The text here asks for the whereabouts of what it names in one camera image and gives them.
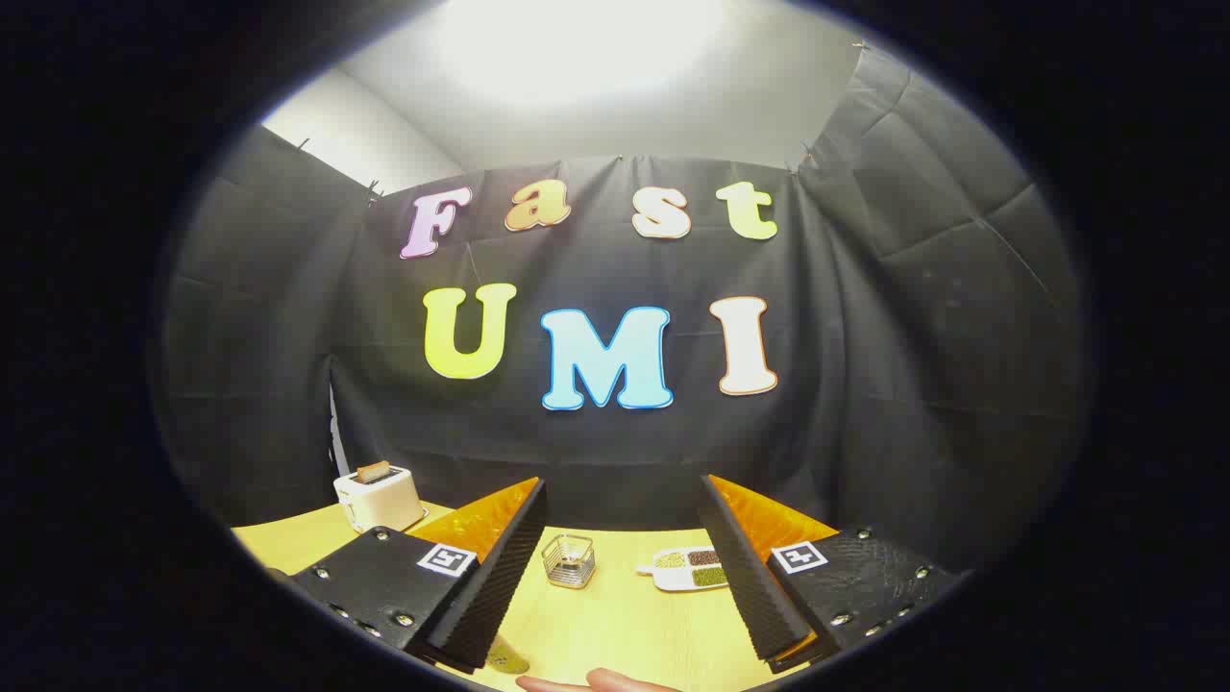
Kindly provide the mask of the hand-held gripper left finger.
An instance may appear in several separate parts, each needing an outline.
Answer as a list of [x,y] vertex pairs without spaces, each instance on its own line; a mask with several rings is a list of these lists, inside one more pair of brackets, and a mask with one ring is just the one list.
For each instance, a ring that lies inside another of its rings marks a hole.
[[533,477],[415,531],[369,529],[288,585],[365,638],[474,674],[546,522],[549,492]]

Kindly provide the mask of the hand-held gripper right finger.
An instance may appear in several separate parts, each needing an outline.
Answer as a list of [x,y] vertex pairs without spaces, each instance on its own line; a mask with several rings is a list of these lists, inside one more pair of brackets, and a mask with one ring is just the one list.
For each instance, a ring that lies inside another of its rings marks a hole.
[[699,484],[700,522],[772,674],[882,639],[966,578],[878,526],[834,529],[717,476]]

